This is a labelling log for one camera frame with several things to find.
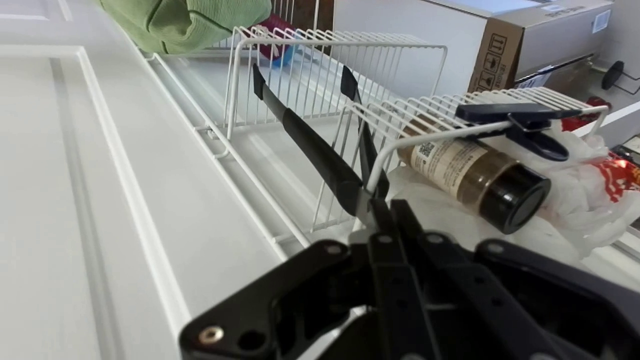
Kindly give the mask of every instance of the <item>screw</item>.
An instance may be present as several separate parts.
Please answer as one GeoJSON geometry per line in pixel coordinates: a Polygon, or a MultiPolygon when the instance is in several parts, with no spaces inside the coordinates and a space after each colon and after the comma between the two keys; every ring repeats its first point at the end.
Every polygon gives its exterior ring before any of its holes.
{"type": "Polygon", "coordinates": [[[410,354],[404,354],[401,360],[425,360],[425,358],[421,354],[410,352],[410,354]]]}
{"type": "Polygon", "coordinates": [[[225,330],[221,327],[208,327],[200,332],[198,340],[204,347],[218,345],[225,339],[225,330]]]}
{"type": "Polygon", "coordinates": [[[326,250],[326,255],[340,255],[342,253],[342,249],[336,244],[328,244],[328,247],[324,247],[324,250],[326,250]]]}
{"type": "Polygon", "coordinates": [[[442,244],[442,243],[444,243],[444,238],[439,236],[439,235],[429,235],[426,240],[429,240],[430,244],[442,244]]]}
{"type": "Polygon", "coordinates": [[[489,244],[489,250],[495,253],[495,255],[502,255],[504,247],[502,244],[489,244]]]}
{"type": "Polygon", "coordinates": [[[395,238],[393,238],[393,236],[389,236],[389,235],[383,235],[383,236],[378,236],[378,243],[383,243],[383,244],[393,244],[393,243],[395,243],[395,238]]]}
{"type": "Polygon", "coordinates": [[[545,354],[545,352],[536,352],[532,354],[531,360],[556,360],[556,356],[545,354]]]}

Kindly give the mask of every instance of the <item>dark jar lid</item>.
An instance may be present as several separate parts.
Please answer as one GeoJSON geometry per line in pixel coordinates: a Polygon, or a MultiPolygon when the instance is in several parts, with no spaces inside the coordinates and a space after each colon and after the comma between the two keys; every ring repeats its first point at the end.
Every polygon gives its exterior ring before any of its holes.
{"type": "Polygon", "coordinates": [[[551,188],[549,178],[515,165],[489,187],[481,203],[481,217],[501,232],[512,235],[539,213],[551,188]]]}

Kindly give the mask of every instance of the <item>white refrigerator door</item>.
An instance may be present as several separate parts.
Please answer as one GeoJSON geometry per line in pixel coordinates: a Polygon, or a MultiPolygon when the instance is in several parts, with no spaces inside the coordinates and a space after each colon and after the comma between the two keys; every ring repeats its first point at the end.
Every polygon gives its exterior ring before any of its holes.
{"type": "Polygon", "coordinates": [[[96,2],[0,2],[0,358],[177,360],[269,236],[96,2]]]}

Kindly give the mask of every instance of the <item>bottle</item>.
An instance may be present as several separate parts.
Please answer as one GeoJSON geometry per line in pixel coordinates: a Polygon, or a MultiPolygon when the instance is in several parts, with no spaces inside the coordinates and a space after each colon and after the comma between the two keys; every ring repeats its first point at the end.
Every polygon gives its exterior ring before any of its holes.
{"type": "MultiPolygon", "coordinates": [[[[404,129],[407,137],[425,132],[425,120],[404,129]]],[[[476,140],[426,143],[399,148],[399,157],[504,235],[522,228],[551,192],[549,178],[476,140]]]]}

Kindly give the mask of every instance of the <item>green cloth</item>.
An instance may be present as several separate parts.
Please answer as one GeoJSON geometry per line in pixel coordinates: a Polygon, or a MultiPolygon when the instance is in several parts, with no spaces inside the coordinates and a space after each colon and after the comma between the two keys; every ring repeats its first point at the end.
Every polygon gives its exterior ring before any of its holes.
{"type": "Polygon", "coordinates": [[[234,27],[269,18],[271,0],[100,0],[103,8],[146,53],[190,53],[213,47],[234,27]]]}

